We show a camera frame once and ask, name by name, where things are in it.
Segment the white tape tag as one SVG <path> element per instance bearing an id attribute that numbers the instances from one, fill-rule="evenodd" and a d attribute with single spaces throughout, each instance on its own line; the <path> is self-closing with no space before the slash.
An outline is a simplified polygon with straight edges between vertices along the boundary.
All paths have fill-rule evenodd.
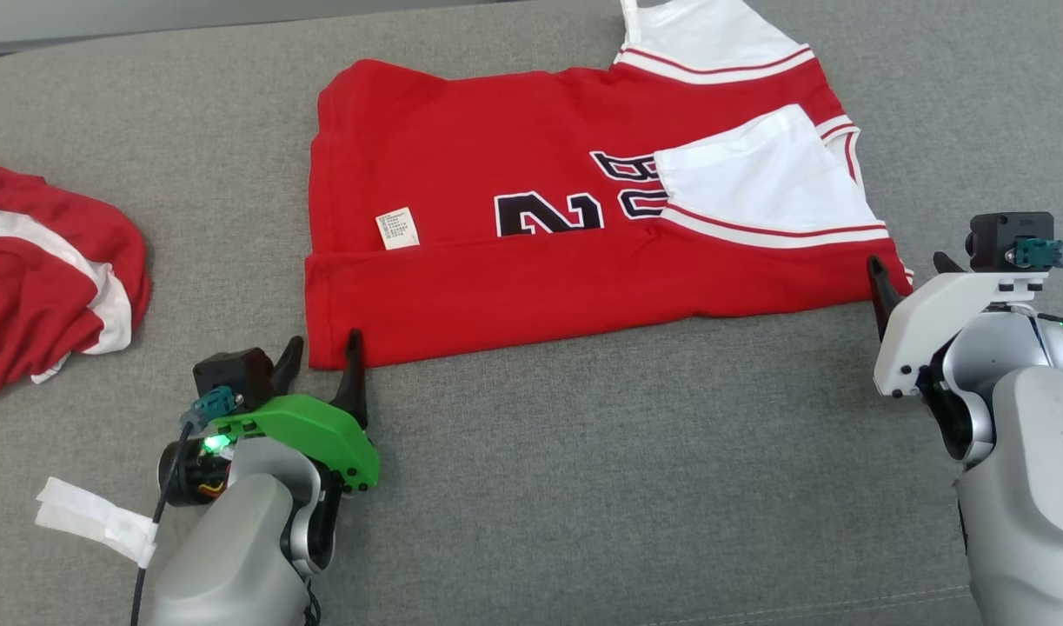
<path id="1" fill-rule="evenodd" d="M 105 544 L 138 568 L 148 568 L 156 552 L 159 524 L 115 506 L 74 484 L 50 478 L 36 496 L 36 524 Z"/>

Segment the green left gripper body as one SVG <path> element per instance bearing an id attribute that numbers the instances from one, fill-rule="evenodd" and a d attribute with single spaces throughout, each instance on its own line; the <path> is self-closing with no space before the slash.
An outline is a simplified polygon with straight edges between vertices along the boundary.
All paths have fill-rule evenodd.
<path id="1" fill-rule="evenodd" d="M 367 397 L 324 402 L 309 395 L 267 401 L 244 414 L 213 421 L 217 432 L 236 437 L 267 436 L 325 466 L 349 491 L 367 491 L 379 483 L 379 452 L 369 440 Z"/>

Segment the red basketball jersey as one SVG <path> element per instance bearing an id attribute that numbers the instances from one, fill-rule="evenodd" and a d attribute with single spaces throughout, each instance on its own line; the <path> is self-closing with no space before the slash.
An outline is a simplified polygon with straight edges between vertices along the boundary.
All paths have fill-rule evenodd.
<path id="1" fill-rule="evenodd" d="M 870 298 L 913 274 L 812 48 L 745 0 L 620 0 L 611 66 L 445 79 L 360 60 L 319 96 L 305 312 L 341 370 Z"/>

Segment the grey fabric sofa cushion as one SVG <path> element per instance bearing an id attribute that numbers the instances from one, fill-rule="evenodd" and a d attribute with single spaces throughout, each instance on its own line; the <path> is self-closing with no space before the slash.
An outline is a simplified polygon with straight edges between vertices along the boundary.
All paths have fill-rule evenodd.
<path id="1" fill-rule="evenodd" d="M 808 43 L 921 280 L 971 217 L 1063 237 L 1063 0 L 750 0 Z M 217 351 L 305 329 L 316 97 L 360 58 L 440 77 L 610 63 L 619 0 L 138 33 L 0 58 L 0 165 L 149 242 L 126 351 L 0 392 L 0 626 L 126 626 L 135 566 L 36 526 L 48 478 L 150 514 Z M 868 304 L 369 372 L 379 486 L 344 503 L 322 626 L 981 626 L 959 468 L 878 396 Z"/>

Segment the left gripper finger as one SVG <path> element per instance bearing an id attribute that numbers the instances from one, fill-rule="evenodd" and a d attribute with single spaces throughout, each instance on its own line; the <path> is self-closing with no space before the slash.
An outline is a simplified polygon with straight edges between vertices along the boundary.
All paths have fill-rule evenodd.
<path id="1" fill-rule="evenodd" d="M 304 345 L 303 337 L 292 336 L 279 360 L 273 365 L 270 383 L 272 383 L 274 396 L 285 396 L 291 392 L 292 385 L 303 363 Z"/>
<path id="2" fill-rule="evenodd" d="M 364 363 L 364 341 L 361 329 L 349 329 L 344 346 L 344 368 L 336 395 L 331 405 L 352 416 L 361 430 L 369 426 L 367 405 L 367 369 Z"/>

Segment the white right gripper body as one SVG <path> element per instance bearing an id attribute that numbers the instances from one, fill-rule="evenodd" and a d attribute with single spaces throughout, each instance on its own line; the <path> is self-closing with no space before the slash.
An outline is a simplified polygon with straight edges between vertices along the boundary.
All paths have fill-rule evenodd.
<path id="1" fill-rule="evenodd" d="M 1051 344 L 1037 314 L 1027 306 L 1047 277 L 1045 272 L 948 273 L 919 286 L 890 316 L 874 369 L 877 391 L 892 397 L 917 395 L 919 369 L 995 304 L 1006 304 L 1009 312 L 1024 318 L 1043 363 L 1051 363 Z"/>

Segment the red shorts with white stripe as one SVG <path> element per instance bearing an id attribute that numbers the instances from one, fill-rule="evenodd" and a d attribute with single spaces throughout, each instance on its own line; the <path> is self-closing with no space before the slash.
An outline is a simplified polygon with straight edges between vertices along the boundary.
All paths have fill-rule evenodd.
<path id="1" fill-rule="evenodd" d="M 109 203 L 0 166 L 0 391 L 130 346 L 152 293 L 146 260 L 142 232 Z"/>

